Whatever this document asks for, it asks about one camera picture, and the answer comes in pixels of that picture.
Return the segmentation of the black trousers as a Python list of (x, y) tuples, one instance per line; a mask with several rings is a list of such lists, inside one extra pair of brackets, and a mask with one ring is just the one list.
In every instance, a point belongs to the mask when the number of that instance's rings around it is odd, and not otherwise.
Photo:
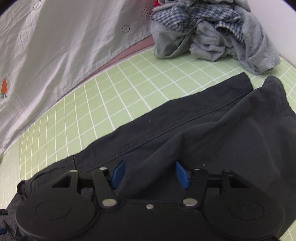
[(20, 182), (1, 240), (279, 240), (294, 221), (295, 112), (241, 73)]

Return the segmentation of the grey t-shirt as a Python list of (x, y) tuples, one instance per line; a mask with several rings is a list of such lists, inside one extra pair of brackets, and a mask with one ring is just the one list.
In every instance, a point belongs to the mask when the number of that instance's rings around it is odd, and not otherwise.
[(247, 1), (159, 1), (156, 11), (170, 8), (175, 4), (215, 4), (233, 8), (242, 18), (244, 42), (239, 42), (231, 34), (224, 34), (205, 21), (198, 21), (197, 27), (187, 33), (178, 33), (154, 21), (151, 33), (154, 39), (154, 55), (159, 59), (178, 57), (189, 52), (194, 58), (215, 62), (231, 57), (245, 70), (261, 75), (280, 64), (280, 56), (263, 30), (259, 20), (251, 12)]

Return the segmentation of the white carrot print sheet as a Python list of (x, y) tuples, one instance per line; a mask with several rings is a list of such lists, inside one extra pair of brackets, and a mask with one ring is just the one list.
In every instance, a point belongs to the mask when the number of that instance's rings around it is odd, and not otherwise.
[(151, 35), (153, 1), (15, 1), (1, 11), (1, 152), (61, 97)]

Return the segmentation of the blue checked shirt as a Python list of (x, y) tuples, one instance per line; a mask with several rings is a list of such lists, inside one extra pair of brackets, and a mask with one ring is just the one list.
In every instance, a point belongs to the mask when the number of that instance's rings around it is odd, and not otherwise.
[(211, 23), (224, 34), (231, 33), (236, 40), (244, 42), (241, 16), (231, 7), (215, 4), (175, 4), (156, 11), (152, 19), (178, 33), (187, 33), (197, 27), (198, 21)]

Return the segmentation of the red garment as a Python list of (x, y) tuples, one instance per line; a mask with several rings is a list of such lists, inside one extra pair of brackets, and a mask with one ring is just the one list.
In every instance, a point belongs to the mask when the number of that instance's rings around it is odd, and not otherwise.
[(160, 6), (161, 4), (159, 3), (158, 0), (154, 0), (154, 7)]

